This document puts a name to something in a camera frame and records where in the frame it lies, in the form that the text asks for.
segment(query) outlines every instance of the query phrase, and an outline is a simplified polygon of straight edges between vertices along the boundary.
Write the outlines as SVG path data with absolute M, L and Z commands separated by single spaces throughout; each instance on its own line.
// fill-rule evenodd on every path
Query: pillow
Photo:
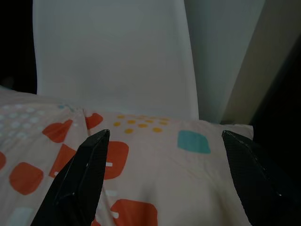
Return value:
M 252 127 L 94 111 L 8 90 L 0 97 L 0 219 L 7 225 L 30 225 L 57 173 L 103 129 L 111 137 L 92 225 L 250 225 L 222 132 L 252 139 Z

